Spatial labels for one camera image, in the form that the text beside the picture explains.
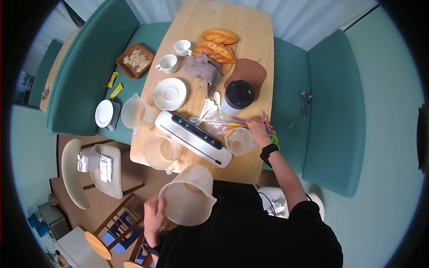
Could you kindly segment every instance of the white plate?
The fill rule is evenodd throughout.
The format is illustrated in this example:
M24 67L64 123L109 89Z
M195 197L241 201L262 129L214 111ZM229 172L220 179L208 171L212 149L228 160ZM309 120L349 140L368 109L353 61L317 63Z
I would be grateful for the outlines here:
M171 110L166 110L166 111L174 111L174 110L179 109L179 108L180 108L180 107L182 107L182 105L186 102L186 98L187 98L187 95L185 96L185 99L183 100L183 102L182 102L182 104L181 104L181 105L177 106L176 108L173 108L173 109L171 109Z
M167 78L155 88L154 102L161 110L173 111L183 105L186 95L186 86L180 79Z
M113 117L113 105L108 99L100 102L95 110L95 122L99 127L106 127L109 125Z

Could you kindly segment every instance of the bread loaf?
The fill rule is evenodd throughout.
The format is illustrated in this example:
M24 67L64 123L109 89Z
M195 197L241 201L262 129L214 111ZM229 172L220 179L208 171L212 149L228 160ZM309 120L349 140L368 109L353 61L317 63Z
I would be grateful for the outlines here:
M222 44L206 41L197 46L200 53L206 54L209 58L219 64L236 63L233 52L229 47Z
M207 41L213 41L224 45L232 45L238 42L237 35L226 29L209 29L201 35Z

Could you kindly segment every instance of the cable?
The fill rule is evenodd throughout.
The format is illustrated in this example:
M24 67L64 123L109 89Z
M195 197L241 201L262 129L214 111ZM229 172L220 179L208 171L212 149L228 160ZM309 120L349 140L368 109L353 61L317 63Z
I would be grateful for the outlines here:
M272 202L271 202L271 200L264 194L264 193L261 193L261 194L263 194L267 199L268 199L268 202L270 203L270 205L271 205L271 207L272 207L272 212L274 213L274 216L276 215L276 212L275 212L275 209L274 209L274 206L272 205Z

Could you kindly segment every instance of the measuring cup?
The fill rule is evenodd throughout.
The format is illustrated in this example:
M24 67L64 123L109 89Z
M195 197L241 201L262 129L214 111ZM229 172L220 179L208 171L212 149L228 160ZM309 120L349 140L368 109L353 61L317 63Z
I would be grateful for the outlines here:
M174 162L181 154L180 143L172 138L151 133L143 148L143 155L148 164L158 170L165 170L170 175L174 170Z
M238 157L247 154L252 149L254 138L248 129L238 127L225 135L225 142L227 149Z
M164 186L158 196L165 196L165 216L183 226L204 223L211 214L217 199L213 197L213 175L202 165L190 165L170 183Z
M122 107L121 119L127 128L152 128L158 116L155 108L145 103L137 93L127 100Z

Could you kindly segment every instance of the black watch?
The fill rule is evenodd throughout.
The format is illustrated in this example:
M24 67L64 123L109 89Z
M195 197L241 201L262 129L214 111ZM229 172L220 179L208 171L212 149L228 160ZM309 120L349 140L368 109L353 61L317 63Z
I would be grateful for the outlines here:
M269 165L270 168L272 168L271 164L268 161L268 157L269 154L274 152L274 151L278 151L278 147L277 145L275 145L274 143L266 146L265 148L262 149L262 153L260 155L260 158L267 164Z
M154 248L151 248L149 245L142 245L143 247L144 247L144 249L148 252L148 253L150 253L150 254L153 254L153 255L155 255L155 256L160 256L160 251L161 251L161 247L158 245L158 246L156 246L156 247L154 247Z

